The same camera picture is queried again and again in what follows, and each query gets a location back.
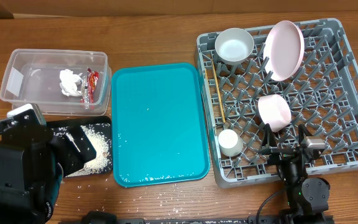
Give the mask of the white napkin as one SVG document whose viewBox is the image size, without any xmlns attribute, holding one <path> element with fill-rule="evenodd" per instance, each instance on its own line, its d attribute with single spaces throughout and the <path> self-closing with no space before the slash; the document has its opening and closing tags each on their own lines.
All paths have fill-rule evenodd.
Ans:
<svg viewBox="0 0 358 224">
<path fill-rule="evenodd" d="M 82 82 L 79 75 L 74 74 L 72 70 L 64 69 L 60 71 L 59 78 L 59 85 L 63 95 L 74 97 L 82 95 L 81 91 L 78 89 L 79 84 Z"/>
</svg>

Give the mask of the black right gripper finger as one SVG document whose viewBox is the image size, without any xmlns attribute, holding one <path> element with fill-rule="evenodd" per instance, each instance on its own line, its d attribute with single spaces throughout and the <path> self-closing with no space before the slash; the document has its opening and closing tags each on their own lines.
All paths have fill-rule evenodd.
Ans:
<svg viewBox="0 0 358 224">
<path fill-rule="evenodd" d="M 262 149 L 264 149 L 266 147 L 277 147 L 274 133 L 273 133 L 269 124 L 266 124 L 264 126 L 264 138 L 261 143 Z"/>
<path fill-rule="evenodd" d="M 304 139 L 305 137 L 311 137 L 313 134 L 309 132 L 304 124 L 298 125 L 298 137 L 299 139 Z"/>
</svg>

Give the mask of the small pink bowl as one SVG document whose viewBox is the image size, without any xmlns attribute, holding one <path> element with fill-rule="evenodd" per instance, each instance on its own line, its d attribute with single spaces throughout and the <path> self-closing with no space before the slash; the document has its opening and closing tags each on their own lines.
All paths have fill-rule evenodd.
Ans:
<svg viewBox="0 0 358 224">
<path fill-rule="evenodd" d="M 279 132 L 291 122 L 291 110 L 285 99 L 277 94 L 262 96 L 257 103 L 259 116 L 273 132 Z"/>
</svg>

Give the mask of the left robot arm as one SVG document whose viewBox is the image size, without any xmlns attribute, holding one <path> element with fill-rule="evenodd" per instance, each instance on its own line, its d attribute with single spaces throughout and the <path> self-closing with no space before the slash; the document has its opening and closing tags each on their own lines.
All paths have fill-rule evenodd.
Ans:
<svg viewBox="0 0 358 224">
<path fill-rule="evenodd" d="M 42 125 L 8 129 L 0 140 L 0 223 L 47 223 L 62 179 L 96 158 L 81 128 L 62 136 Z"/>
</svg>

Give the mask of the white cup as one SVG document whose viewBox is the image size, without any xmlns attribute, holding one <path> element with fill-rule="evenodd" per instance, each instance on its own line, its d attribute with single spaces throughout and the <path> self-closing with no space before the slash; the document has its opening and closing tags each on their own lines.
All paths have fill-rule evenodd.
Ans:
<svg viewBox="0 0 358 224">
<path fill-rule="evenodd" d="M 218 143 L 221 153 L 225 156 L 236 156 L 242 151 L 242 139 L 231 129 L 225 129 L 219 133 Z"/>
</svg>

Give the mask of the red silver snack wrapper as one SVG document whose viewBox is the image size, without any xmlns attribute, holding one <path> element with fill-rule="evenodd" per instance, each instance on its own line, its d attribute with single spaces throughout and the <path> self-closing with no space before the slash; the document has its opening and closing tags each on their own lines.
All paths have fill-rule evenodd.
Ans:
<svg viewBox="0 0 358 224">
<path fill-rule="evenodd" d="M 94 92 L 96 90 L 99 73 L 88 68 L 87 76 L 83 77 L 81 83 L 81 103 L 94 103 Z"/>
</svg>

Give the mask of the grey dishwasher rack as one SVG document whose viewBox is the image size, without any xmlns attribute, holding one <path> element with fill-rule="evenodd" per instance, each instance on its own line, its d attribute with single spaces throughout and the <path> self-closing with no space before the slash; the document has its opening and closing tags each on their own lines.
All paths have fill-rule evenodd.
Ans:
<svg viewBox="0 0 358 224">
<path fill-rule="evenodd" d="M 358 169 L 358 66 L 341 22 L 335 18 L 302 21 L 305 51 L 300 68 L 287 80 L 276 82 L 265 71 L 265 40 L 270 27 L 250 29 L 254 48 L 239 65 L 225 64 L 214 43 L 217 32 L 196 40 L 196 63 L 216 183 L 222 188 L 264 184 L 278 180 L 259 149 L 264 135 L 257 102 L 270 94 L 282 96 L 291 110 L 291 123 L 275 134 L 278 147 L 298 143 L 298 125 L 304 124 L 326 145 L 323 154 L 306 165 L 309 174 Z M 226 123 L 223 123 L 213 77 L 214 60 Z M 205 79 L 205 70 L 209 80 Z M 221 153 L 218 135 L 225 129 L 242 139 L 242 151 L 232 157 Z"/>
</svg>

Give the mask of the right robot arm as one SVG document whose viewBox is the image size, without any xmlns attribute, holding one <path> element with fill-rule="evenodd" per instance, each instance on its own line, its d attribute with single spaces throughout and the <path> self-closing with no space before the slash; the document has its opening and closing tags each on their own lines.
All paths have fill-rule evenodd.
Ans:
<svg viewBox="0 0 358 224">
<path fill-rule="evenodd" d="M 305 125 L 298 127 L 299 143 L 293 147 L 279 148 L 271 127 L 264 126 L 264 138 L 259 154 L 268 155 L 267 164 L 275 165 L 283 192 L 288 199 L 288 209 L 279 214 L 277 223 L 333 223 L 325 217 L 328 210 L 330 184 L 327 180 L 308 177 L 306 164 L 316 160 L 326 149 L 324 141 L 312 135 Z"/>
</svg>

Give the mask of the grey bowl with rice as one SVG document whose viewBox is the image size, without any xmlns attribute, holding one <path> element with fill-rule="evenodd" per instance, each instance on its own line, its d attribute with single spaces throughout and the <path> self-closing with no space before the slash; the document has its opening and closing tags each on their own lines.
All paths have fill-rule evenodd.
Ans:
<svg viewBox="0 0 358 224">
<path fill-rule="evenodd" d="M 244 29 L 229 28 L 217 36 L 214 45 L 217 55 L 224 63 L 238 65 L 252 53 L 254 39 Z"/>
</svg>

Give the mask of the large white plate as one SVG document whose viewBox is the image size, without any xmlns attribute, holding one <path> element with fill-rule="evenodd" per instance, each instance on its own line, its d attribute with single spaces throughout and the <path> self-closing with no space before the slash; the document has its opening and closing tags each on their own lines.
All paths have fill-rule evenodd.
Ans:
<svg viewBox="0 0 358 224">
<path fill-rule="evenodd" d="M 300 28 L 291 21 L 280 21 L 268 33 L 263 58 L 268 58 L 265 71 L 272 72 L 271 79 L 284 81 L 299 69 L 305 42 Z"/>
</svg>

